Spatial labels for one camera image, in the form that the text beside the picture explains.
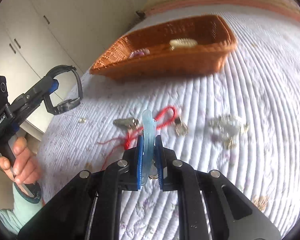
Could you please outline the teal sleeve forearm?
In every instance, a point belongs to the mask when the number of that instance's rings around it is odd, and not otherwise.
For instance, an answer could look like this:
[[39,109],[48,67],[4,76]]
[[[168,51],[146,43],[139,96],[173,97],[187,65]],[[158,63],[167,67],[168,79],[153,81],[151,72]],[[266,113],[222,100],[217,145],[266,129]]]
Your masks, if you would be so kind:
[[13,209],[0,209],[0,221],[14,235],[17,235],[21,228],[43,207],[42,190],[38,182],[35,186],[38,191],[31,198],[21,191],[16,183],[13,183]]

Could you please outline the left hand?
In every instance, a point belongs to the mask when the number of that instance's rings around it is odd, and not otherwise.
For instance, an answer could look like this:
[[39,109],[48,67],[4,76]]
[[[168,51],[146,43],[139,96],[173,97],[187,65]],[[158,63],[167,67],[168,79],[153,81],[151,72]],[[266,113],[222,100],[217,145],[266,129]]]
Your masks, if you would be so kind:
[[42,175],[36,155],[28,148],[24,137],[18,137],[13,144],[14,165],[6,157],[0,157],[0,168],[19,187],[22,184],[34,184]]

